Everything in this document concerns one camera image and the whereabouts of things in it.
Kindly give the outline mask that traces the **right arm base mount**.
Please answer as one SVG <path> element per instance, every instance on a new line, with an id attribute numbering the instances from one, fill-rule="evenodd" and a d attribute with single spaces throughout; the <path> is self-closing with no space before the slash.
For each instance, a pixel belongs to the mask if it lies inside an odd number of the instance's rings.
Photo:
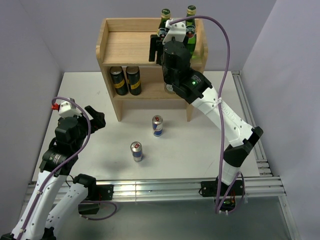
<path id="1" fill-rule="evenodd" d="M 212 181 L 202 181 L 200 183 L 201 187 L 198 193 L 206 197 L 217 197 L 218 192 L 218 179 Z M 225 213 L 233 211 L 237 206 L 236 197 L 241 197 L 243 200 L 245 196 L 245 188 L 242 180 L 236 180 L 228 191 L 227 197 L 223 201 L 220 210 Z"/>

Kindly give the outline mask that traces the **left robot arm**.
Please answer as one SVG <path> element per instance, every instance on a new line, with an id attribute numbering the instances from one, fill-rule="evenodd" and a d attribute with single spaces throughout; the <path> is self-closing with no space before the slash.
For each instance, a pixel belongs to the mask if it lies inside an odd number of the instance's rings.
<path id="1" fill-rule="evenodd" d="M 78 155 L 88 139 L 106 126 L 105 115 L 90 105 L 79 112 L 66 104 L 54 105 L 59 119 L 55 137 L 42 156 L 36 186 L 16 227 L 1 236 L 3 240 L 55 240 L 63 221 L 82 201 L 96 200 L 96 178 L 79 174 L 66 195 L 57 204 L 55 198 L 66 182 Z"/>

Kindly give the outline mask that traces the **blue silver can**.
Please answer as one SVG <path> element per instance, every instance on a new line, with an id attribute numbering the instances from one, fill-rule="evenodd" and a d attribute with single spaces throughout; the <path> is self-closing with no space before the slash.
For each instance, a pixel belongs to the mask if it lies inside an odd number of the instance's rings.
<path id="1" fill-rule="evenodd" d="M 144 158 L 142 144 L 138 141 L 134 141 L 130 145 L 130 150 L 135 162 L 141 162 Z"/>
<path id="2" fill-rule="evenodd" d="M 160 115 L 155 115 L 152 118 L 153 135 L 159 137 L 163 134 L 163 118 Z"/>

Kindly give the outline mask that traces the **black gold can front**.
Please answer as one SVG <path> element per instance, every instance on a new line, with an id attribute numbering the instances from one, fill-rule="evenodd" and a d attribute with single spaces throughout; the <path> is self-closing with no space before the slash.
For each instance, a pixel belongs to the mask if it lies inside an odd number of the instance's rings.
<path id="1" fill-rule="evenodd" d="M 121 66 L 113 66 L 109 70 L 113 86 L 118 95 L 124 96 L 129 90 L 125 80 L 123 68 Z"/>

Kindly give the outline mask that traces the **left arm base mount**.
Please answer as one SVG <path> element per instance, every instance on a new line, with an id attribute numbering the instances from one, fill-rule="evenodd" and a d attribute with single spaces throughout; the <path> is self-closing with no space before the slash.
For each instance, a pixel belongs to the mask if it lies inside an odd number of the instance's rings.
<path id="1" fill-rule="evenodd" d="M 88 196 L 85 201 L 111 201 L 113 198 L 114 185 L 97 185 L 93 190 L 89 188 Z M 100 203 L 79 204 L 78 213 L 80 215 L 96 215 L 100 210 Z"/>

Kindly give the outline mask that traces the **blue silver can front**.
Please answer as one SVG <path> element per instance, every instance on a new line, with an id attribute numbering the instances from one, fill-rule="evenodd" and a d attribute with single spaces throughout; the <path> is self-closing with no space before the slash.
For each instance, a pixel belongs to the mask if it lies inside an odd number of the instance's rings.
<path id="1" fill-rule="evenodd" d="M 130 150 L 135 162 L 141 162 L 144 158 L 142 144 L 138 141 L 134 141 L 130 145 Z"/>

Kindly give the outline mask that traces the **black gold can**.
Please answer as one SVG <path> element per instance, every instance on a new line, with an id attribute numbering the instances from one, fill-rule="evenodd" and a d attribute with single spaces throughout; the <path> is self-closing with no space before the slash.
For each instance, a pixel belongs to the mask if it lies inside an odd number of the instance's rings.
<path id="1" fill-rule="evenodd" d="M 113 66 L 109 70 L 113 86 L 118 95 L 124 96 L 129 90 L 125 80 L 123 68 L 121 66 Z"/>
<path id="2" fill-rule="evenodd" d="M 142 85 L 139 67 L 127 66 L 125 70 L 130 93 L 134 96 L 140 95 L 142 92 Z"/>

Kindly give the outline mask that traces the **green Perrier bottle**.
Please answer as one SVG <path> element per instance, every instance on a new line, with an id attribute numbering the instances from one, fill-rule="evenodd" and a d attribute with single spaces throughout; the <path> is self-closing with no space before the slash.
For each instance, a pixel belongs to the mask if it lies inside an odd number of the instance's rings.
<path id="1" fill-rule="evenodd" d="M 164 8 L 161 10 L 161 19 L 157 30 L 157 36 L 160 37 L 161 40 L 163 40 L 167 35 L 168 31 L 166 28 L 166 22 L 170 19 L 170 17 L 171 11 L 168 8 Z"/>
<path id="2" fill-rule="evenodd" d="M 189 5 L 187 7 L 186 17 L 191 17 L 196 15 L 196 7 L 194 5 Z M 186 23 L 186 36 L 188 38 L 186 48 L 189 50 L 191 56 L 194 54 L 197 42 L 196 34 L 196 20 L 189 19 L 185 21 Z"/>

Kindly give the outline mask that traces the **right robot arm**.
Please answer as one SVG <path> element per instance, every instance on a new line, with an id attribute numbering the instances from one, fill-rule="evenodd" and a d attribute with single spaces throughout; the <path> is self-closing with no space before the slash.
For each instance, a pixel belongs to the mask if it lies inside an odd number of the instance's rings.
<path id="1" fill-rule="evenodd" d="M 161 65 L 164 82 L 207 116 L 229 142 L 228 147 L 223 148 L 222 170 L 216 183 L 217 191 L 227 195 L 233 190 L 233 180 L 263 130 L 239 117 L 218 95 L 212 83 L 191 68 L 190 59 L 191 54 L 183 42 L 172 39 L 163 43 L 159 36 L 150 36 L 149 61 Z"/>

